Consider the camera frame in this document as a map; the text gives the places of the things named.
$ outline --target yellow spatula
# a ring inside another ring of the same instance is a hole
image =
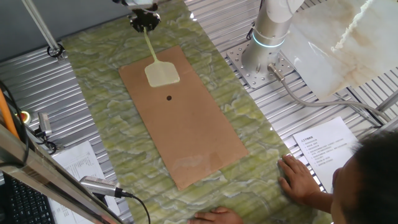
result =
[[[147,75],[149,85],[151,87],[158,87],[163,85],[168,85],[172,83],[177,83],[180,81],[177,69],[173,63],[161,62],[157,59],[154,49],[150,44],[147,30],[144,28],[144,35],[147,45],[149,47],[150,53],[152,54],[155,62],[148,65],[145,68],[145,74]]]

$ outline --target brown paper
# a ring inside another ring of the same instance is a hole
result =
[[[177,188],[198,180],[248,154],[232,125],[224,116],[180,46],[157,54],[172,62],[180,82],[151,87],[145,58],[119,69],[119,74],[155,142]]]

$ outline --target person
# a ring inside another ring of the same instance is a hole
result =
[[[307,167],[293,156],[278,163],[290,180],[279,177],[284,192],[297,203],[331,214],[335,224],[398,222],[398,132],[383,132],[359,142],[354,156],[333,174],[333,193],[323,193]],[[243,224],[224,207],[196,213],[188,224]]]

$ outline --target metal mounting plate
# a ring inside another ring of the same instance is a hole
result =
[[[237,45],[233,48],[227,50],[226,56],[232,61],[233,65],[242,75],[244,81],[250,86],[252,89],[260,88],[270,82],[273,82],[276,78],[273,74],[267,73],[255,73],[249,74],[245,71],[242,65],[242,53],[243,50],[249,45],[249,42],[245,42],[243,44]],[[282,72],[283,75],[288,75],[294,71],[293,66],[287,61],[282,53],[279,52],[279,61],[276,63],[276,67]]]

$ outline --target slotted metal surface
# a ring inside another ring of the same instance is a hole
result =
[[[323,1],[305,0],[299,11]],[[246,40],[246,34],[252,21],[257,17],[260,5],[259,0],[186,0],[185,3],[224,57],[229,48]],[[65,58],[64,62],[57,62],[54,58],[48,57],[46,49],[40,49],[0,63],[0,79],[9,86],[18,105],[33,116],[30,124],[32,129],[38,127],[37,112],[47,112],[53,128],[50,141],[63,144],[65,149],[89,141],[105,177],[108,180],[117,181],[67,54],[65,54]],[[227,58],[226,62],[235,71],[236,76],[287,147],[305,164],[308,162],[302,157],[302,153],[292,137],[294,133],[337,116],[343,118],[358,138],[375,130],[372,123],[348,106],[308,108],[298,105],[277,81],[257,90],[250,89]],[[396,82],[392,81],[393,84],[389,84],[391,88],[394,87],[393,90],[398,89],[395,84],[398,83],[398,78],[395,77],[395,79],[397,79]],[[301,99],[317,101],[298,73],[287,75],[286,80]],[[347,90],[340,91],[339,95],[345,100],[350,100],[353,97]],[[337,96],[331,96],[328,100],[339,99]],[[121,210],[121,218],[125,221],[131,220],[126,201],[117,199],[117,202]]]
[[[398,91],[398,67],[354,89],[356,95],[374,108],[395,91]],[[398,115],[398,104],[392,105],[385,113],[390,119],[395,118]]]
[[[89,141],[105,177],[117,181],[67,54],[65,58],[58,62],[47,55],[47,48],[36,50],[0,63],[0,79],[9,87],[18,106],[31,114],[29,126],[33,130],[39,126],[37,113],[47,112],[53,130],[49,141],[62,144],[65,149]],[[127,202],[116,201],[121,218],[132,220]]]

